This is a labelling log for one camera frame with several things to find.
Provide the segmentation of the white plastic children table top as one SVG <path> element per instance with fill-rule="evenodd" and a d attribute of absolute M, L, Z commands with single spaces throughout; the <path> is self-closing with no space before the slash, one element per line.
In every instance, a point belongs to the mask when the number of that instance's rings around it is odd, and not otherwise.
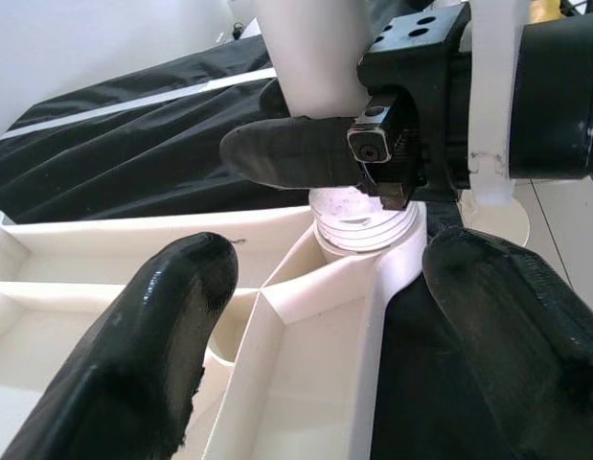
<path fill-rule="evenodd" d="M 235 246 L 239 282 L 174 460 L 369 460 L 384 314 L 422 253 L 333 254 L 316 230 L 308 207 L 4 225 L 0 457 L 136 270 L 213 232 Z"/>

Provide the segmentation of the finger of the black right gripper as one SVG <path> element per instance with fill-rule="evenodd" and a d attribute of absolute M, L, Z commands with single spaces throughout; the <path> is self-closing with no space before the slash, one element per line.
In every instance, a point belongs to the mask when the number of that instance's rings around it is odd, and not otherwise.
<path fill-rule="evenodd" d="M 359 186 L 363 173 L 348 146 L 352 118 L 267 119 L 227 133 L 219 154 L 228 170 L 285 190 Z"/>
<path fill-rule="evenodd" d="M 284 93 L 277 79 L 270 80 L 262 89 L 260 110 L 271 118 L 286 118 L 290 115 Z"/>

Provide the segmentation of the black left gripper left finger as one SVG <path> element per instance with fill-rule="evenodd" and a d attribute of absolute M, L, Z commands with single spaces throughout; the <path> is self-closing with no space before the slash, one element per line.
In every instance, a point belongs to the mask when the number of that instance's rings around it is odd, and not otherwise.
<path fill-rule="evenodd" d="M 84 333 L 0 460 L 171 460 L 238 279 L 220 234 L 162 248 Z"/>

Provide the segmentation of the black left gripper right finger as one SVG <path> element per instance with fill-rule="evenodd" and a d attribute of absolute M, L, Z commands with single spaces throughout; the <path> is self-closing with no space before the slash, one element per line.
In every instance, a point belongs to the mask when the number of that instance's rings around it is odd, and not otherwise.
<path fill-rule="evenodd" d="M 518 460 L 593 460 L 593 310 L 539 255 L 446 229 L 428 288 Z"/>

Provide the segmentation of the white tape strip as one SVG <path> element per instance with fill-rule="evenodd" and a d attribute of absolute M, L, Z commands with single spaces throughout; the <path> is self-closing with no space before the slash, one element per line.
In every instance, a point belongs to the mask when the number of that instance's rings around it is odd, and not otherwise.
<path fill-rule="evenodd" d="M 274 68 L 265 68 L 256 71 L 237 74 L 235 76 L 224 77 L 215 80 L 208 80 L 199 84 L 190 85 L 183 88 L 158 93 L 155 95 L 134 99 L 124 103 L 116 103 L 101 108 L 82 111 L 77 114 L 60 117 L 50 121 L 11 129 L 5 132 L 2 136 L 0 136 L 0 142 L 6 141 L 14 137 L 34 133 L 40 130 L 67 126 L 106 115 L 112 115 L 115 113 L 129 111 L 137 108 L 143 108 L 154 104 L 170 102 L 185 97 L 208 93 L 242 83 L 248 83 L 251 81 L 270 80 L 276 77 L 277 73 Z"/>

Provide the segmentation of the black table cloth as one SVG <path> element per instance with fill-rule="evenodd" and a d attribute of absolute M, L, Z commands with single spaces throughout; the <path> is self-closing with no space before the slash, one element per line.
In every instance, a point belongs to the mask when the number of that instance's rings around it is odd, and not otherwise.
<path fill-rule="evenodd" d="M 43 103 L 14 129 L 265 68 L 274 67 L 264 40 L 245 38 Z M 230 172 L 219 154 L 232 129 L 276 119 L 260 110 L 270 80 L 1 141 L 0 211 L 16 224 L 37 224 L 311 210 L 309 189 L 254 183 Z M 423 258 L 444 230 L 472 230 L 457 201 L 381 206 L 425 207 Z M 423 268 L 384 314 L 369 460 L 518 460 Z"/>

